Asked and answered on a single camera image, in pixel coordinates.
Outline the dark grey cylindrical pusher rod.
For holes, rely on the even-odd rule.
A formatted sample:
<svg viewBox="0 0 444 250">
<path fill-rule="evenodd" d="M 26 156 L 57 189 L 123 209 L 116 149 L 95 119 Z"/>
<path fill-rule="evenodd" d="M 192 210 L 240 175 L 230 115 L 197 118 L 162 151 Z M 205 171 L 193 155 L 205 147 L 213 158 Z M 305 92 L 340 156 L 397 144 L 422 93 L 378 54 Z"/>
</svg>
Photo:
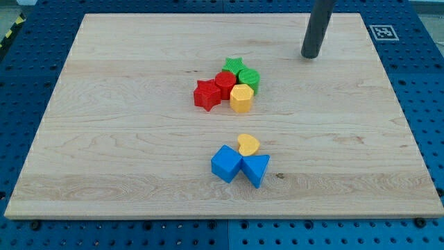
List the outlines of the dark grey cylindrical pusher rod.
<svg viewBox="0 0 444 250">
<path fill-rule="evenodd" d="M 319 55 L 335 4 L 336 0 L 315 0 L 301 48 L 304 58 Z"/>
</svg>

